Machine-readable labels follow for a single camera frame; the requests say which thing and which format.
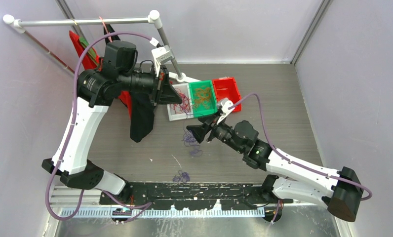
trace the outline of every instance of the wire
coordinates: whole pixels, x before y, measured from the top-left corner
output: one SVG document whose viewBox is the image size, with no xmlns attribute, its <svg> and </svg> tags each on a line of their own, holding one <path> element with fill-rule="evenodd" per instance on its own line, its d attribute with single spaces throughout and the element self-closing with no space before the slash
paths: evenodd
<svg viewBox="0 0 393 237">
<path fill-rule="evenodd" d="M 367 188 L 366 186 L 360 184 L 360 183 L 351 181 L 351 180 L 349 180 L 349 179 L 341 178 L 341 177 L 338 177 L 338 176 L 328 175 L 328 174 L 326 174 L 326 173 L 324 173 L 324 172 L 321 172 L 321 171 L 312 169 L 312 168 L 310 168 L 310 167 L 308 167 L 308 166 L 305 166 L 305 165 L 303 165 L 303 164 L 300 164 L 300 163 L 298 163 L 298 162 L 296 162 L 296 161 L 291 161 L 289 158 L 287 158 L 286 156 L 284 156 L 283 154 L 281 154 L 281 153 L 276 149 L 276 147 L 272 144 L 272 142 L 271 142 L 271 140 L 270 140 L 270 138 L 269 138 L 269 135 L 268 135 L 268 133 L 267 133 L 267 131 L 266 131 L 266 126 L 265 126 L 265 122 L 264 122 L 264 116 L 263 116 L 263 112 L 262 112 L 261 100 L 260 100 L 258 94 L 256 94 L 256 93 L 247 94 L 246 96 L 244 96 L 243 98 L 241 98 L 239 101 L 237 101 L 237 102 L 236 102 L 233 106 L 231 106 L 229 109 L 232 109 L 232 108 L 236 107 L 237 105 L 241 104 L 245 99 L 247 99 L 247 98 L 248 98 L 249 96 L 251 96 L 251 95 L 256 96 L 256 99 L 258 100 L 259 112 L 260 112 L 260 114 L 261 114 L 261 122 L 262 122 L 262 127 L 263 127 L 263 133 L 265 134 L 266 140 L 267 140 L 267 142 L 269 143 L 269 145 L 270 145 L 270 147 L 272 148 L 272 150 L 273 150 L 276 154 L 278 154 L 278 156 L 280 156 L 282 159 L 284 159 L 284 160 L 286 160 L 286 161 L 288 161 L 288 162 L 290 162 L 290 163 L 292 163 L 292 164 L 294 164 L 294 165 L 296 165 L 296 166 L 299 166 L 299 167 L 301 167 L 301 168 L 304 168 L 304 169 L 306 169 L 306 170 L 308 170 L 308 171 L 310 171 L 310 172 L 313 172 L 313 173 L 315 173 L 315 174 L 319 174 L 319 175 L 322 175 L 322 176 L 324 176 L 324 177 L 329 177 L 329 178 L 332 178 L 332 179 L 336 179 L 336 180 L 339 180 L 339 181 L 342 181 L 342 182 L 345 182 L 345 183 L 354 185 L 354 186 L 356 186 L 356 187 L 358 187 L 358 188 L 360 188 L 360 189 L 363 189 L 363 190 L 367 191 L 367 192 L 368 192 L 368 196 L 363 197 L 363 198 L 361 199 L 361 201 L 368 200 L 368 199 L 370 199 L 370 198 L 372 197 L 372 192 L 371 192 L 371 190 L 370 190 L 369 188 Z"/>
<path fill-rule="evenodd" d="M 132 35 L 132 36 L 138 36 L 138 37 L 145 38 L 145 39 L 147 39 L 149 41 L 152 40 L 151 37 L 143 35 L 143 34 L 140 34 L 140 33 L 135 33 L 135 32 L 114 32 L 114 33 L 106 34 L 106 35 L 100 37 L 99 39 L 97 39 L 96 41 L 94 41 L 93 43 L 91 43 L 90 45 L 88 45 L 86 47 L 86 49 L 84 49 L 84 51 L 79 56 L 78 63 L 76 64 L 76 67 L 75 67 L 74 80 L 73 80 L 73 109 L 72 109 L 72 120 L 70 122 L 71 125 L 69 127 L 69 131 L 67 132 L 66 139 L 64 140 L 63 147 L 61 148 L 60 156 L 59 156 L 59 158 L 57 160 L 57 163 L 55 164 L 55 167 L 54 167 L 54 169 L 53 169 L 53 171 L 51 173 L 50 179 L 48 180 L 47 187 L 46 187 L 46 190 L 45 190 L 45 207 L 47 208 L 47 210 L 50 213 L 50 215 L 53 218 L 55 218 L 55 219 L 57 219 L 59 221 L 67 221 L 67 220 L 73 218 L 77 214 L 77 212 L 79 211 L 79 208 L 80 208 L 80 204 L 81 204 L 81 200 L 82 200 L 83 192 L 84 192 L 84 190 L 82 190 L 80 192 L 80 197 L 79 197 L 79 201 L 78 201 L 77 207 L 76 207 L 75 211 L 73 212 L 73 214 L 70 215 L 70 216 L 67 216 L 67 217 L 58 216 L 56 213 L 54 213 L 53 209 L 51 208 L 51 204 L 50 204 L 50 200 L 49 200 L 51 186 L 52 186 L 54 177 L 55 177 L 55 175 L 56 175 L 56 173 L 58 171 L 58 168 L 60 167 L 61 162 L 63 161 L 64 153 L 66 152 L 67 146 L 69 144 L 70 138 L 72 137 L 72 133 L 73 133 L 73 130 L 74 130 L 74 127 L 75 127 L 75 123 L 76 123 L 76 117 L 77 117 L 77 111 L 78 111 L 77 81 L 78 81 L 78 77 L 79 77 L 80 66 L 81 66 L 81 63 L 82 63 L 84 57 L 86 56 L 87 52 L 95 44 L 97 44 L 101 40 L 104 40 L 107 37 L 116 36 L 116 35 Z"/>
<path fill-rule="evenodd" d="M 203 105 L 207 110 L 211 109 L 210 99 L 212 97 L 212 91 L 210 87 L 196 88 L 194 91 L 194 105 L 193 108 L 197 108 Z"/>
<path fill-rule="evenodd" d="M 133 220 L 135 220 L 135 219 L 137 219 L 137 217 L 140 216 L 145 210 L 147 210 L 147 209 L 149 208 L 149 206 L 145 207 L 145 208 L 144 208 L 142 211 L 140 211 L 137 215 L 135 215 L 135 216 L 133 216 L 133 217 L 128 218 L 127 220 L 125 220 L 125 221 L 124 221 L 124 224 L 125 224 L 125 223 L 128 223 L 128 222 L 131 222 L 131 221 L 133 221 Z M 90 233 L 90 234 L 75 234 L 75 233 L 73 233 L 72 228 L 69 228 L 69 229 L 67 230 L 66 234 L 64 235 L 64 237 L 67 237 L 68 234 L 74 234 L 74 235 L 76 235 L 76 236 L 81 236 L 81 237 L 90 237 L 90 236 L 94 236 L 94 235 L 97 234 L 98 232 L 102 231 L 102 230 L 105 229 L 106 227 L 111 226 L 111 225 L 113 225 L 113 224 L 115 224 L 115 223 L 113 223 L 113 222 L 112 222 L 112 223 L 108 223 L 108 224 L 106 224 L 106 225 L 104 225 L 104 226 L 98 228 L 97 230 L 95 230 L 94 232 L 92 232 L 92 233 Z"/>
<path fill-rule="evenodd" d="M 279 199 L 279 200 L 278 200 L 278 203 L 276 204 L 275 215 L 274 215 L 274 217 L 273 217 L 272 220 L 271 220 L 272 225 L 274 224 L 274 221 L 275 221 L 275 219 L 276 219 L 276 216 L 278 215 L 279 206 L 280 206 L 280 203 L 281 203 L 281 202 L 282 202 L 282 200 Z"/>
<path fill-rule="evenodd" d="M 201 144 L 198 143 L 197 139 L 194 137 L 194 135 L 190 131 L 185 131 L 184 130 L 184 135 L 182 138 L 182 141 L 184 142 L 185 147 L 192 147 L 192 151 L 189 151 L 189 154 L 192 155 L 193 157 L 200 157 L 202 153 L 204 152 L 201 150 Z"/>
<path fill-rule="evenodd" d="M 101 21 L 102 21 L 102 25 L 104 26 L 105 32 L 109 33 L 108 28 L 106 28 L 106 24 L 104 22 L 104 19 L 102 19 L 102 17 L 99 17 L 99 19 L 101 19 Z M 109 36 L 108 39 L 109 39 L 109 42 L 112 42 L 112 37 L 111 36 Z"/>
<path fill-rule="evenodd" d="M 140 71 L 142 72 L 142 70 L 141 70 L 141 66 L 143 65 L 143 63 L 144 63 L 144 62 L 148 62 L 148 61 L 150 61 L 150 62 L 152 63 L 152 69 L 151 69 L 151 71 L 153 71 L 153 70 L 154 70 L 154 68 L 155 68 L 155 63 L 154 63 L 154 62 L 153 62 L 151 59 L 147 59 L 147 60 L 141 61 L 141 63 L 140 63 L 140 66 L 139 66 L 138 70 L 140 70 Z"/>
</svg>

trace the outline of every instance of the red string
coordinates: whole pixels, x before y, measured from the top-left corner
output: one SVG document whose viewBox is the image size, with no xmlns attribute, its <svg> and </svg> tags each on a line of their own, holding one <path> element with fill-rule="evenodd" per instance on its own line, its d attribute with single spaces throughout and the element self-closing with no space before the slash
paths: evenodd
<svg viewBox="0 0 393 237">
<path fill-rule="evenodd" d="M 189 101 L 189 97 L 187 97 L 184 93 L 181 92 L 180 89 L 175 89 L 179 96 L 182 98 L 181 104 L 171 104 L 170 108 L 175 112 L 175 114 L 188 114 L 191 112 L 191 103 Z"/>
<path fill-rule="evenodd" d="M 108 28 L 106 28 L 104 19 L 102 19 L 102 17 L 99 17 L 99 19 L 101 19 L 102 25 L 104 25 L 104 29 L 105 29 L 106 33 L 109 34 L 109 31 L 108 31 Z M 109 39 L 109 42 L 112 42 L 112 37 L 111 36 L 109 36 L 108 39 Z"/>
</svg>

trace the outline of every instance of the white pipe joint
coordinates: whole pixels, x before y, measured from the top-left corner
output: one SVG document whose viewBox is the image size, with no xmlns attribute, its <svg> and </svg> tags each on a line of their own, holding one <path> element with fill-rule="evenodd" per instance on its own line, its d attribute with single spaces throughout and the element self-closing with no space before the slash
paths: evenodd
<svg viewBox="0 0 393 237">
<path fill-rule="evenodd" d="M 13 17 L 12 15 L 8 15 L 8 14 L 4 15 L 3 21 L 20 34 L 23 34 L 26 31 L 25 28 L 23 28 L 19 25 L 19 22 L 21 20 L 15 20 L 15 17 Z"/>
<path fill-rule="evenodd" d="M 149 18 L 149 23 L 154 24 L 156 29 L 160 29 L 163 24 L 161 23 L 160 20 L 160 13 L 157 10 L 152 10 L 150 12 L 150 15 L 148 16 Z"/>
</svg>

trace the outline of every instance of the gray table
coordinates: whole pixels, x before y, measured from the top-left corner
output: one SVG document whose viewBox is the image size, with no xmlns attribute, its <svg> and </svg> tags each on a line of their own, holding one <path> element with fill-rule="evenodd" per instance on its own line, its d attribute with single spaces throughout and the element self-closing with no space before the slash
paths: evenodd
<svg viewBox="0 0 393 237">
<path fill-rule="evenodd" d="M 287 153 L 321 165 L 295 69 L 292 65 L 185 64 L 181 69 L 200 80 L 235 77 L 242 96 L 257 92 L 262 100 L 265 123 L 275 146 Z M 248 120 L 265 140 L 256 99 L 231 114 L 227 124 Z M 192 157 L 182 142 L 184 127 L 197 119 L 169 121 L 166 106 L 157 107 L 153 131 L 140 143 L 129 138 L 127 108 L 114 101 L 93 140 L 89 159 L 129 181 L 171 181 L 180 169 L 194 182 L 263 182 L 266 173 L 242 162 L 242 156 L 218 140 L 201 146 L 203 155 Z"/>
</svg>

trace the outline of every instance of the black cloth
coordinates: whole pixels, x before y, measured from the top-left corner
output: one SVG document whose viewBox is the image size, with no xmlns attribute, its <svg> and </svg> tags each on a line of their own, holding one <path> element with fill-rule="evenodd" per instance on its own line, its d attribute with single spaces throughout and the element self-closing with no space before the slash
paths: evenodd
<svg viewBox="0 0 393 237">
<path fill-rule="evenodd" d="M 130 138 L 134 142 L 140 142 L 153 130 L 156 107 L 150 103 L 148 94 L 130 92 L 130 95 L 132 101 Z"/>
</svg>

